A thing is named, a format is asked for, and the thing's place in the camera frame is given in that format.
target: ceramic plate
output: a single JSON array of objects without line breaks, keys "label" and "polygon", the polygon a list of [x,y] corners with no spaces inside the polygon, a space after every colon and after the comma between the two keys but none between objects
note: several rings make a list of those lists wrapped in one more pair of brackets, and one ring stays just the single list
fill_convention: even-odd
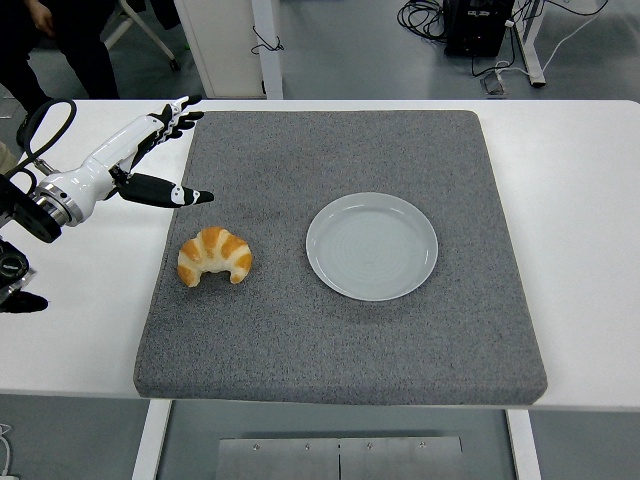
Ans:
[{"label": "ceramic plate", "polygon": [[431,222],[410,203],[383,193],[355,193],[316,215],[307,232],[307,256],[336,292],[358,300],[391,300],[429,277],[438,240]]}]

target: desk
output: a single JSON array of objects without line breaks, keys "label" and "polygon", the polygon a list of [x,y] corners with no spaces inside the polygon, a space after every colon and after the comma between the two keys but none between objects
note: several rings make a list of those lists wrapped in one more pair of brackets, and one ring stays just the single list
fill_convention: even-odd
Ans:
[{"label": "desk", "polygon": [[[76,168],[162,101],[79,101],[44,155]],[[547,392],[531,408],[640,410],[640,106],[624,101],[203,101],[203,110],[463,109],[481,122],[529,303]],[[44,140],[64,106],[45,119]],[[179,182],[191,133],[138,171]],[[0,393],[136,398],[133,365],[171,211],[99,204],[52,245],[15,224],[4,238],[39,271],[47,310],[0,316]]]}]

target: person's leg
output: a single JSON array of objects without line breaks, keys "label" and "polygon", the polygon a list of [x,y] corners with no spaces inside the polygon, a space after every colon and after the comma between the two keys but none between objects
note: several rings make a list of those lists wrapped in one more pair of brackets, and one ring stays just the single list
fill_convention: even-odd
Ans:
[{"label": "person's leg", "polygon": [[32,115],[49,97],[27,60],[40,34],[20,0],[0,0],[0,83]]},{"label": "person's leg", "polygon": [[43,3],[51,9],[60,51],[89,97],[120,98],[109,52],[100,40],[115,0],[46,0]]}]

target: table leg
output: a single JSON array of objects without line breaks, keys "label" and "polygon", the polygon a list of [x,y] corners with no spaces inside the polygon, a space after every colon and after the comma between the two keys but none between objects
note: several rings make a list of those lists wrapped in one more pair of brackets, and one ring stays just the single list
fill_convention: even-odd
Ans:
[{"label": "table leg", "polygon": [[518,480],[541,480],[528,410],[506,410],[513,463]]},{"label": "table leg", "polygon": [[[253,7],[253,21],[256,32],[268,42],[269,46],[276,48],[279,44],[276,19],[277,8],[274,8],[273,0],[251,0]],[[263,43],[257,38],[258,45]],[[282,67],[280,64],[280,52],[260,47],[260,66],[262,67],[262,81],[267,100],[282,100]]]},{"label": "table leg", "polygon": [[154,480],[162,455],[172,400],[151,400],[144,422],[132,480]]},{"label": "table leg", "polygon": [[[521,7],[519,4],[520,1],[514,5],[515,11],[518,11]],[[542,87],[547,83],[534,46],[543,18],[544,1],[533,0],[531,8],[523,12],[522,19],[518,20],[515,26],[522,58],[524,59],[527,72],[529,72],[529,82],[533,87]]]}]

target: gray felt pad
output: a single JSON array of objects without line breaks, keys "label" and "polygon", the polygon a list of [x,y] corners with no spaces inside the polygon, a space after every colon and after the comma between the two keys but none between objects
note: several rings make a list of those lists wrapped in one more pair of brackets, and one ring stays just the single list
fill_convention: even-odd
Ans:
[{"label": "gray felt pad", "polygon": [[[184,184],[213,203],[174,214],[134,373],[156,398],[516,405],[546,388],[480,123],[465,111],[212,112]],[[429,279],[386,302],[313,272],[314,216],[355,192],[414,204],[438,235]],[[184,286],[178,250],[221,225],[249,243],[239,285]]]}]

